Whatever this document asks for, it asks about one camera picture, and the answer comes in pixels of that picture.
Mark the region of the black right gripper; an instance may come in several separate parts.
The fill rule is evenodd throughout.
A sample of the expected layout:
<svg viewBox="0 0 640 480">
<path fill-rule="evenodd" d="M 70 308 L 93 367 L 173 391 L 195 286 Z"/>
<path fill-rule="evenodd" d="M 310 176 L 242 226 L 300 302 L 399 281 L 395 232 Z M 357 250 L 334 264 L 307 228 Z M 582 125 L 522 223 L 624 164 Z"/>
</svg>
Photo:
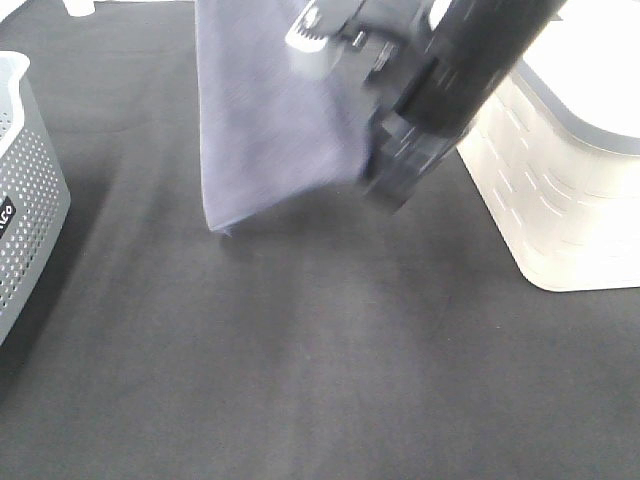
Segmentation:
<svg viewBox="0 0 640 480">
<path fill-rule="evenodd" d="M 425 63 L 424 50 L 449 7 L 446 1 L 309 1 L 285 35 L 291 68 L 312 79 L 338 65 L 361 67 L 368 158 L 368 197 L 392 211 L 460 142 L 429 134 L 399 112 L 399 102 Z"/>
</svg>

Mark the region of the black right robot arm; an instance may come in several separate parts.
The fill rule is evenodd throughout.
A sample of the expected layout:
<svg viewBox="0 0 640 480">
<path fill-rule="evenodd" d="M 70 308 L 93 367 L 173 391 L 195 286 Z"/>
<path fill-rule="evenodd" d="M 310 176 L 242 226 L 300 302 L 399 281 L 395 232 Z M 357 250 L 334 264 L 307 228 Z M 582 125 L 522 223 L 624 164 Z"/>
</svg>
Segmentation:
<svg viewBox="0 0 640 480">
<path fill-rule="evenodd" d="M 480 107 L 562 7 L 560 1 L 310 1 L 285 35 L 292 68 L 327 76 L 346 49 L 383 46 L 365 85 L 363 182 L 393 210 L 468 134 Z"/>
</svg>

